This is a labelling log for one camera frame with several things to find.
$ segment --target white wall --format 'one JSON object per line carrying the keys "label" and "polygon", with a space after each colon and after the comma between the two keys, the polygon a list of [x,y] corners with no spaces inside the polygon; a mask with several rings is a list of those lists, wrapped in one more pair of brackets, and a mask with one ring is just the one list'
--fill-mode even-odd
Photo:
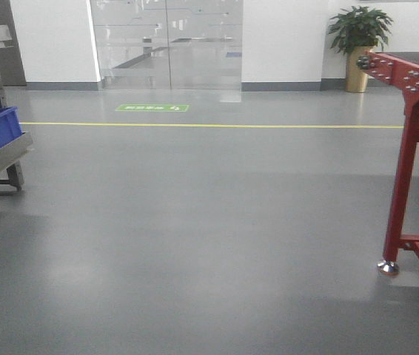
{"label": "white wall", "polygon": [[327,13],[327,0],[244,0],[242,81],[320,81]]}
{"label": "white wall", "polygon": [[[419,2],[374,2],[353,0],[330,0],[327,19],[341,12],[341,8],[351,6],[369,6],[383,10],[394,19],[390,27],[389,46],[384,47],[386,52],[419,52]],[[323,78],[344,78],[345,60],[341,53],[331,50],[332,35],[326,37],[323,62]]]}
{"label": "white wall", "polygon": [[27,82],[100,81],[88,0],[10,0]]}
{"label": "white wall", "polygon": [[[88,0],[10,3],[28,82],[100,80]],[[419,2],[244,0],[242,81],[344,78],[345,58],[329,49],[329,18],[359,4],[394,18],[386,50],[419,51]]]}

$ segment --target gray epoxy floor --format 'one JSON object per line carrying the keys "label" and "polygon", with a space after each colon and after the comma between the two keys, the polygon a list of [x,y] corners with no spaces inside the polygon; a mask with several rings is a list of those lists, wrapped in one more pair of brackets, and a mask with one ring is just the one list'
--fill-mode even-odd
{"label": "gray epoxy floor", "polygon": [[[403,120],[390,88],[7,97],[25,122]],[[131,103],[190,110],[114,111]],[[24,190],[0,186],[0,355],[419,354],[419,261],[375,268],[400,129],[23,128]]]}

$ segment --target glass door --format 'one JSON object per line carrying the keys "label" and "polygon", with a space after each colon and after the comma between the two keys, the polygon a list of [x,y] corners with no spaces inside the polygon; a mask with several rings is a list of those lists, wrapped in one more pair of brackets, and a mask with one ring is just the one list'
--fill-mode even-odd
{"label": "glass door", "polygon": [[243,0],[90,0],[107,88],[240,89]]}
{"label": "glass door", "polygon": [[241,89],[242,0],[167,0],[175,89]]}
{"label": "glass door", "polygon": [[165,0],[91,0],[91,10],[105,87],[170,88]]}

